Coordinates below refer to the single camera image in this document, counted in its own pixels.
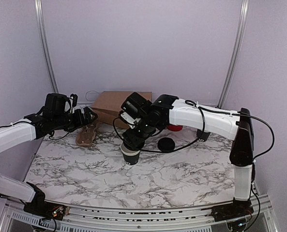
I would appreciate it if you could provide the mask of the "black paper coffee cup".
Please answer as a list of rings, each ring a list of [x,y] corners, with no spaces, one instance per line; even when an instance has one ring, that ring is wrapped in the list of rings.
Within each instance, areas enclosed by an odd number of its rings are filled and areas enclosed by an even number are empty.
[[[120,145],[120,150],[122,152],[124,161],[128,165],[136,165],[139,160],[140,150],[132,150],[122,143]]]

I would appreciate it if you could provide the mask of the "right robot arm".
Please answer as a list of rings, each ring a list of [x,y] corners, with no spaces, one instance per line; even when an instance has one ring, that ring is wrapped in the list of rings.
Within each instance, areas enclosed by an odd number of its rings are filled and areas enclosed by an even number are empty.
[[[248,109],[242,108],[239,112],[213,109],[167,94],[151,102],[133,92],[123,102],[119,117],[129,125],[122,134],[120,150],[130,165],[137,163],[145,141],[169,125],[197,129],[196,141],[207,140],[210,133],[231,140],[229,160],[235,176],[233,201],[214,206],[211,214],[215,221],[222,221],[253,213],[250,196],[255,175],[254,132]]]

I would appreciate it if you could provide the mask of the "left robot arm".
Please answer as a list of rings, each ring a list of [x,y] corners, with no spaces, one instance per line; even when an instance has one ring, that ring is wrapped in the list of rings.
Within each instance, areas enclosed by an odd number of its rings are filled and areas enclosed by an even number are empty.
[[[15,123],[0,126],[0,153],[17,145],[54,135],[63,130],[72,133],[93,123],[98,115],[89,107],[76,109],[76,94],[66,96],[59,93],[47,94],[45,104],[35,113]],[[55,206],[45,200],[45,194],[34,184],[15,180],[0,174],[0,197],[21,200],[24,211],[44,217],[60,217]]]

